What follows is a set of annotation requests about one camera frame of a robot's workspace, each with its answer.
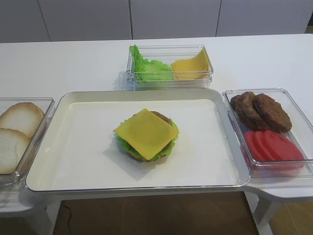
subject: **clear plastic container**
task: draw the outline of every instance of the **clear plastic container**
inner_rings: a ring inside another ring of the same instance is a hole
[[[176,72],[134,72],[134,58],[129,52],[127,75],[128,82],[135,90],[156,90],[156,89],[187,89],[187,88],[209,88],[212,81],[213,67],[203,45],[186,46],[138,46],[144,59],[159,60],[168,65],[179,59],[189,59],[196,56],[202,49],[205,51],[206,60],[209,62],[207,71],[176,71]],[[150,81],[138,80],[138,75],[149,75],[155,77]],[[196,75],[201,79],[190,80],[158,80],[162,75]]]
[[[24,187],[23,179],[25,174],[30,168],[55,110],[54,100],[52,98],[0,98],[0,115],[12,105],[21,102],[31,102],[37,105],[43,111],[44,117],[15,170],[10,174],[0,174],[0,190],[21,189]]]
[[[291,140],[302,152],[304,160],[289,161],[257,161],[245,141],[244,134],[248,128],[243,125],[236,112],[230,107],[232,97],[251,91],[255,94],[264,93],[282,105],[292,122],[292,129],[284,136]],[[223,93],[228,115],[237,134],[241,150],[250,167],[252,177],[312,177],[313,176],[313,127],[289,93],[284,89],[250,89],[230,90]]]

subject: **white bread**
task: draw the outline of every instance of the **white bread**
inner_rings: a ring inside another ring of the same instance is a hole
[[[29,141],[30,138],[20,131],[0,128],[0,174],[15,170]]]
[[[43,111],[33,103],[18,103],[0,116],[0,128],[18,130],[32,138],[43,117]]]

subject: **lettuce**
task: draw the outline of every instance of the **lettuce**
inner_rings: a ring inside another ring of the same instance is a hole
[[[173,80],[171,66],[158,60],[144,59],[136,45],[130,46],[130,51],[134,58],[134,72],[137,72],[138,81]]]
[[[176,124],[171,120],[173,126],[178,130]],[[120,142],[121,146],[123,147],[123,149],[127,152],[130,153],[132,155],[134,155],[137,158],[140,158],[142,160],[146,160],[144,157],[142,157],[129,143],[127,143],[126,140],[122,139],[121,137],[119,137],[118,135],[115,134],[115,138],[118,142]],[[161,152],[159,152],[158,154],[156,154],[153,158],[151,158],[151,161],[155,161],[161,158],[161,156],[163,155],[169,155],[172,152],[172,149],[175,145],[175,140],[177,140],[178,135],[172,140],[171,144],[165,149],[162,150]]]

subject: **white tray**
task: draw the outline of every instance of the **white tray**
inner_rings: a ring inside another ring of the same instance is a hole
[[[147,108],[180,130],[172,154],[156,162],[129,158],[113,129]],[[36,192],[93,189],[239,187],[249,170],[214,90],[76,92],[55,112],[26,179]]]

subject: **meat patty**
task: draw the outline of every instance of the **meat patty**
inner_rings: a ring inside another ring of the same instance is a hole
[[[272,128],[261,118],[254,109],[253,100],[255,94],[253,92],[245,92],[241,95],[241,108],[246,118],[253,122],[260,130],[272,130]]]
[[[253,103],[263,120],[273,129],[280,132],[290,131],[292,123],[280,103],[266,94],[258,94]]]
[[[168,124],[170,124],[171,126],[173,126],[172,121],[171,121],[168,117],[164,116],[163,114],[160,114],[160,113],[157,112],[157,111],[151,111],[151,113],[157,115],[159,118],[161,118],[162,120],[166,121]],[[171,143],[172,143],[172,141],[170,141],[161,151],[167,149],[167,148],[171,145]],[[130,155],[132,158],[135,158],[136,160],[141,161],[141,162],[150,162],[150,161],[151,161],[151,160],[144,160],[144,159],[142,159],[142,158],[137,158],[137,157],[135,157],[133,154],[130,154],[130,153],[128,153],[128,155]]]
[[[236,95],[232,97],[230,100],[230,106],[237,113],[240,121],[250,130],[258,131],[259,128],[252,121],[247,119],[247,117],[243,113],[240,103],[241,103],[241,95]]]

